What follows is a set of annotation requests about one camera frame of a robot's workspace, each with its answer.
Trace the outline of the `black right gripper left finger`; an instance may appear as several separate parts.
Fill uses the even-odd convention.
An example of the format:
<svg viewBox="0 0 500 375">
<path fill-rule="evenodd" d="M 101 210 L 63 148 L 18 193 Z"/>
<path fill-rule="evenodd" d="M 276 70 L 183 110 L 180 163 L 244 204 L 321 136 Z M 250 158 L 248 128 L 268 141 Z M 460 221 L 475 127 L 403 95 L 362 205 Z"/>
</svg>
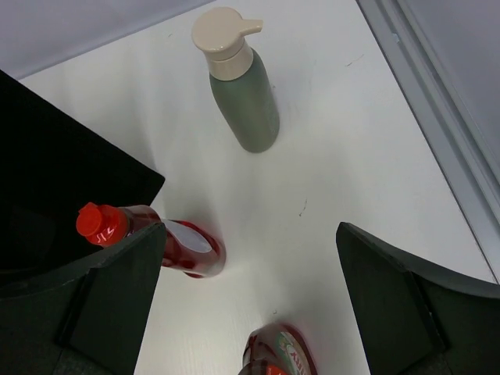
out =
<svg viewBox="0 0 500 375">
<path fill-rule="evenodd" d="M 1 275 L 3 374 L 132 374 L 159 278 L 166 228 L 50 270 Z"/>
</svg>

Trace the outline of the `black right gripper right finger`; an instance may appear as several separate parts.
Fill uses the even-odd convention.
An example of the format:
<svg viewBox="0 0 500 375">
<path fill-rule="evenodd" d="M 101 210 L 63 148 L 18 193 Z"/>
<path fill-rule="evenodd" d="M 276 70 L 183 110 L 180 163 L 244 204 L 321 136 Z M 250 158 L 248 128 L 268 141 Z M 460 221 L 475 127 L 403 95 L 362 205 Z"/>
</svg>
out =
<svg viewBox="0 0 500 375">
<path fill-rule="evenodd" d="M 372 374 L 497 374 L 499 286 L 340 223 L 341 268 Z"/>
</svg>

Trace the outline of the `dark red soap bottle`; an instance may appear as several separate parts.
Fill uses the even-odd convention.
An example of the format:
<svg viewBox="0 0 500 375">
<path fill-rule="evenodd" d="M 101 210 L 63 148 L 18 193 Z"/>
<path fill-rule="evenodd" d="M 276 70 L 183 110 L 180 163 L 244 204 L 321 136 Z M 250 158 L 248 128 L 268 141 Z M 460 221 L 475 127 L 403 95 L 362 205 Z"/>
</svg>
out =
<svg viewBox="0 0 500 375">
<path fill-rule="evenodd" d="M 303 336 L 289 323 L 269 323 L 250 333 L 238 375 L 317 375 Z"/>
</svg>

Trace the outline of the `green bottle beige pump cap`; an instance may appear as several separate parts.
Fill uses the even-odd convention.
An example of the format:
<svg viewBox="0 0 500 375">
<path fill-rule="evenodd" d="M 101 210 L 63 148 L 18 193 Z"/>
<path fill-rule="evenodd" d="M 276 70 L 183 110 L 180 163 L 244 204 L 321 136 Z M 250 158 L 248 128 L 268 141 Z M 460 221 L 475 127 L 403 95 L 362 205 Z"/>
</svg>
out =
<svg viewBox="0 0 500 375">
<path fill-rule="evenodd" d="M 258 52 L 245 37 L 262 31 L 262 20 L 247 20 L 230 7 L 200 15 L 191 37 L 205 56 L 212 96 L 240 146 L 268 150 L 277 139 L 280 116 Z"/>
</svg>

